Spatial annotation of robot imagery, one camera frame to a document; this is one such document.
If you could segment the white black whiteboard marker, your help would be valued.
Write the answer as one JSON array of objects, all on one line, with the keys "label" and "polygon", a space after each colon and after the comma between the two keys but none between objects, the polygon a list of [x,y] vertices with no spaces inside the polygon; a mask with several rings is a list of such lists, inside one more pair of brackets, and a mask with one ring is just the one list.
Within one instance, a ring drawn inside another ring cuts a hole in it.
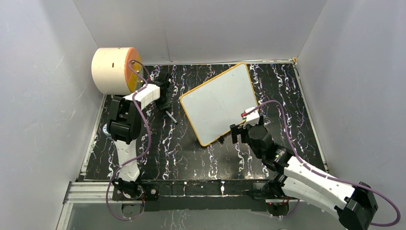
[{"label": "white black whiteboard marker", "polygon": [[172,112],[169,112],[168,110],[167,111],[165,111],[166,112],[166,114],[170,117],[170,119],[173,121],[173,123],[174,124],[178,124],[178,121],[175,119],[175,117],[173,116],[173,113]]}]

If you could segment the yellow framed whiteboard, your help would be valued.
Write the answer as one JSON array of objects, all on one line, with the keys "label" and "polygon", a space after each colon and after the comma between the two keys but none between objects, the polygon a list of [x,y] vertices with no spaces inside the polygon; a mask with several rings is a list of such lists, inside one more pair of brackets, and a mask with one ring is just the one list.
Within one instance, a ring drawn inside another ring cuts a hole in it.
[{"label": "yellow framed whiteboard", "polygon": [[239,63],[189,90],[180,103],[198,142],[206,147],[243,122],[242,113],[258,105],[246,63]]}]

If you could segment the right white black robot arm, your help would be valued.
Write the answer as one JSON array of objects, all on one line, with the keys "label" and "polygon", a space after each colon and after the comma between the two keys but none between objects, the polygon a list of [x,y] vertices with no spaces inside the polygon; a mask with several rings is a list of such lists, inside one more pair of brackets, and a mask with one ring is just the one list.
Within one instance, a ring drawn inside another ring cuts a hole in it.
[{"label": "right white black robot arm", "polygon": [[363,182],[349,185],[312,166],[305,167],[294,153],[274,143],[263,125],[231,125],[233,143],[241,137],[255,156],[276,174],[263,193],[275,198],[290,196],[312,204],[336,217],[348,230],[366,230],[377,212],[376,199]]}]

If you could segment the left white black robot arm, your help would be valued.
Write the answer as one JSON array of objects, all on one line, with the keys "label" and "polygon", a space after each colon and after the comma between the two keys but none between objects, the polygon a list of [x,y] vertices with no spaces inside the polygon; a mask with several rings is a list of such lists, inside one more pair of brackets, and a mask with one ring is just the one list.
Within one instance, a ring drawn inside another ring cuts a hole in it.
[{"label": "left white black robot arm", "polygon": [[141,128],[147,125],[143,109],[152,103],[161,110],[170,108],[168,90],[172,82],[172,77],[166,73],[155,77],[130,95],[115,96],[112,99],[106,134],[115,144],[119,168],[111,177],[111,181],[115,189],[126,198],[139,199],[144,191],[138,179],[139,155],[136,150],[136,140]]}]

